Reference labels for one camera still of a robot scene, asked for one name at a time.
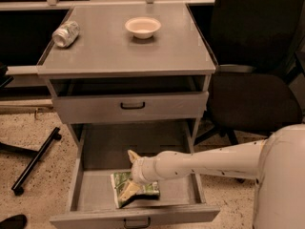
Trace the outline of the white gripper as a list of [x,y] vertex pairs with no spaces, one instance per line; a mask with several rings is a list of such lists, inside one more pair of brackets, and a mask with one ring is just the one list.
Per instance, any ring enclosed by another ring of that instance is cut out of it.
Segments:
[[123,204],[133,197],[139,190],[140,185],[158,181],[153,157],[141,157],[133,150],[128,151],[129,160],[132,164],[132,180],[128,179],[118,194],[118,202]]

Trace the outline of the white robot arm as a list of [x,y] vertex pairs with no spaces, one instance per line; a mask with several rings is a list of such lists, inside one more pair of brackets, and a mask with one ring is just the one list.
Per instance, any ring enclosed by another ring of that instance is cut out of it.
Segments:
[[131,177],[119,197],[127,200],[146,184],[190,174],[255,181],[253,229],[305,229],[305,125],[284,127],[254,142],[193,154],[128,151]]

